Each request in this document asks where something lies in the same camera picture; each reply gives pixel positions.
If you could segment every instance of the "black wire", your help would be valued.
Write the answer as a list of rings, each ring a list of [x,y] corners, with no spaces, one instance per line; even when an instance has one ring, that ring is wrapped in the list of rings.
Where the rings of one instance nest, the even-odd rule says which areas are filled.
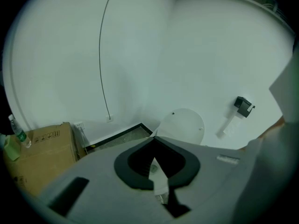
[[[109,0],[107,0],[106,6],[105,6],[105,9],[104,9],[104,13],[103,13],[103,18],[102,18],[101,27],[100,27],[100,37],[99,37],[99,65],[100,65],[100,79],[101,79],[101,85],[102,85],[102,90],[103,90],[104,101],[105,101],[105,104],[106,104],[106,108],[107,108],[107,112],[108,112],[108,115],[109,115],[109,119],[111,119],[111,117],[110,117],[110,113],[109,113],[109,110],[108,110],[108,106],[107,106],[106,97],[105,97],[105,92],[104,92],[104,87],[103,87],[103,81],[102,81],[101,52],[100,52],[102,27],[103,27],[103,21],[104,21],[104,16],[105,16],[105,12],[106,12],[106,9],[107,9],[108,2],[109,2]]]

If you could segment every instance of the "green bottle label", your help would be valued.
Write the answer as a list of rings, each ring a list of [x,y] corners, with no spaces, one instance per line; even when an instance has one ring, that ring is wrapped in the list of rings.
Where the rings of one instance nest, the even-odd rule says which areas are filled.
[[[24,131],[22,131],[17,135],[17,137],[21,142],[24,142],[27,138],[27,135],[24,133]]]

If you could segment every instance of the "black wall-mounted dispenser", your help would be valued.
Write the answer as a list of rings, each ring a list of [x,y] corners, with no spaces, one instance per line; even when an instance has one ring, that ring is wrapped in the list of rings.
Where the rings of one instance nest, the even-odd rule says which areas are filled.
[[[238,113],[246,118],[249,116],[252,109],[255,108],[255,105],[252,106],[252,104],[247,99],[240,96],[237,97],[234,106],[238,108]]]

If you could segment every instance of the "bottle cap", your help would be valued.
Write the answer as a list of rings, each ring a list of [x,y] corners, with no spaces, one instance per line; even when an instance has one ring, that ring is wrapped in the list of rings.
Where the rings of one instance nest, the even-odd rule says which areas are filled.
[[[14,119],[14,115],[11,114],[11,115],[8,117],[8,119],[9,119],[10,121],[12,121],[12,120]]]

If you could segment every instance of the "gray floor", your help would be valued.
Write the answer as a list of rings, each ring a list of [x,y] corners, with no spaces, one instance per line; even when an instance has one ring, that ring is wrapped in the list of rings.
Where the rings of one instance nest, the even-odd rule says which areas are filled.
[[[110,141],[106,144],[103,144],[99,147],[96,147],[96,148],[88,151],[88,153],[90,154],[90,153],[96,152],[98,150],[102,150],[102,149],[105,149],[105,148],[120,145],[120,144],[129,142],[129,141],[132,141],[132,140],[143,139],[143,138],[146,138],[146,137],[149,137],[149,136],[150,136],[150,134],[148,132],[146,132],[143,128],[138,127],[136,129],[134,129],[133,131],[131,131],[129,133],[126,133],[126,134],[124,134],[123,136],[121,136],[117,139],[114,139],[114,140],[112,140],[112,141]]]

